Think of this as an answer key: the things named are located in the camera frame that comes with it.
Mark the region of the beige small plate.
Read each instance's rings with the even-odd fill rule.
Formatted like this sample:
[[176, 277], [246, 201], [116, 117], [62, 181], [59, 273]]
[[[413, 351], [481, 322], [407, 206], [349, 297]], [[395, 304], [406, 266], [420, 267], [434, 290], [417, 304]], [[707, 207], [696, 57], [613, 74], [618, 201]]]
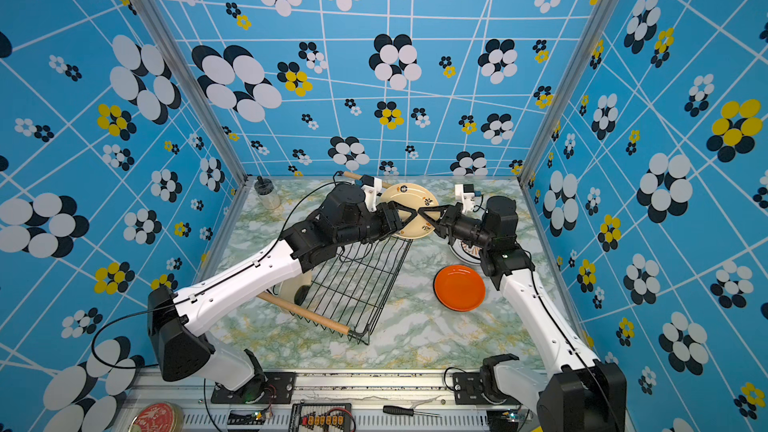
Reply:
[[[415, 183], [398, 183], [387, 188], [380, 197], [381, 203], [393, 202], [413, 209], [416, 213], [422, 207], [438, 206], [436, 197], [425, 187]], [[416, 240], [430, 235], [434, 227], [418, 213], [396, 233], [401, 239]]]

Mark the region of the orange small plate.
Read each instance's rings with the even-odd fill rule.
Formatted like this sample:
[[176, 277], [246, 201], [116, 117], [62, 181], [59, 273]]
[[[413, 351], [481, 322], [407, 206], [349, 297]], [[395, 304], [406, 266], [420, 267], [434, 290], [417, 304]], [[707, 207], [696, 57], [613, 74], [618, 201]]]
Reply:
[[437, 300], [455, 312], [469, 312], [485, 300], [486, 287], [481, 276], [464, 265], [450, 265], [439, 270], [433, 280]]

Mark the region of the black wire dish rack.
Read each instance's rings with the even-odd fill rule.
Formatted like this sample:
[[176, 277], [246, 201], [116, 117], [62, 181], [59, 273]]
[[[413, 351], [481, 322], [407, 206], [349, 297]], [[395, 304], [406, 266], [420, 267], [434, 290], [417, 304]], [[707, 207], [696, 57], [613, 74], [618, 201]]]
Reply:
[[302, 306], [276, 292], [259, 297], [287, 313], [368, 344], [412, 241], [396, 233], [382, 240], [365, 239], [365, 223], [372, 212], [365, 206], [360, 175], [345, 172], [351, 183], [334, 181], [321, 206], [307, 219], [283, 225], [279, 237], [287, 241], [302, 271], [313, 282]]

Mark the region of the cream small plate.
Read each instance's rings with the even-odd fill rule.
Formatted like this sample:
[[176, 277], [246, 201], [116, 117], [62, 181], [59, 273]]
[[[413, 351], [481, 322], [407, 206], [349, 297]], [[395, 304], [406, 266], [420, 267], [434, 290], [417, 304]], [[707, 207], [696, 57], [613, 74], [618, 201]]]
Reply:
[[288, 279], [280, 284], [278, 297], [287, 302], [302, 306], [310, 291], [312, 282], [313, 276], [311, 272], [302, 273], [297, 277]]

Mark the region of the white plate orange sunburst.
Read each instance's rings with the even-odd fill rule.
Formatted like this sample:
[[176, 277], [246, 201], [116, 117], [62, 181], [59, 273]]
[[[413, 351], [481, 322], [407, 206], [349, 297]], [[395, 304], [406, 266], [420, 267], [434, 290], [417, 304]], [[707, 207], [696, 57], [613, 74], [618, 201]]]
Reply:
[[451, 245], [451, 251], [460, 261], [472, 265], [479, 265], [481, 263], [477, 246], [468, 245], [464, 241], [456, 240]]

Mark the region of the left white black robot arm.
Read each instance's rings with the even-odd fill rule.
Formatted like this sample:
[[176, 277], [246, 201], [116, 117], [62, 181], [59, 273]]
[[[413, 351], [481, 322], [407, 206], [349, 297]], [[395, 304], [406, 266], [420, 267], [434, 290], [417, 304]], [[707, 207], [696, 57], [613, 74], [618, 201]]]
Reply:
[[259, 397], [267, 378], [255, 355], [209, 337], [209, 329], [270, 287], [334, 258], [341, 247], [385, 239], [417, 215], [397, 202], [369, 204], [368, 197], [338, 182], [306, 219], [282, 228], [250, 258], [177, 291], [151, 292], [148, 335], [163, 380], [199, 377], [248, 400]]

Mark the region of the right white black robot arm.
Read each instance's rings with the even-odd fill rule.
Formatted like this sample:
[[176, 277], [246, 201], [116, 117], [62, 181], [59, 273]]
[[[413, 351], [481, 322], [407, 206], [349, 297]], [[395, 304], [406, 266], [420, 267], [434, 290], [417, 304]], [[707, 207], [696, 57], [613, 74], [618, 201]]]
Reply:
[[439, 237], [478, 247], [483, 273], [514, 308], [542, 359], [541, 374], [518, 366], [510, 354], [484, 359], [479, 375], [487, 400], [515, 400], [545, 431], [625, 430], [626, 377], [586, 345], [546, 293], [518, 242], [515, 201], [493, 196], [479, 219], [467, 216], [461, 204], [418, 213]]

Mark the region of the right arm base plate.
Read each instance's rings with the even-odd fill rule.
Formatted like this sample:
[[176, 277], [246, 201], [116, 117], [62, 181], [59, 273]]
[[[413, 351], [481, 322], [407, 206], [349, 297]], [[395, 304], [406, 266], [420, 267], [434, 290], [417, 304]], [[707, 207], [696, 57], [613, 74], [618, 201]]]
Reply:
[[536, 407], [540, 391], [536, 384], [517, 373], [500, 377], [480, 372], [456, 372], [448, 382], [457, 405]]

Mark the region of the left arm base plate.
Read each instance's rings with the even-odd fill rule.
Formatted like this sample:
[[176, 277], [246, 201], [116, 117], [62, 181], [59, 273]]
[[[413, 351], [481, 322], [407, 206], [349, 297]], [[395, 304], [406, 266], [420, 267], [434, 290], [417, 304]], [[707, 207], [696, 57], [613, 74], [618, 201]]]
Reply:
[[213, 404], [289, 404], [296, 379], [296, 372], [262, 372], [234, 391], [216, 384], [210, 399]]

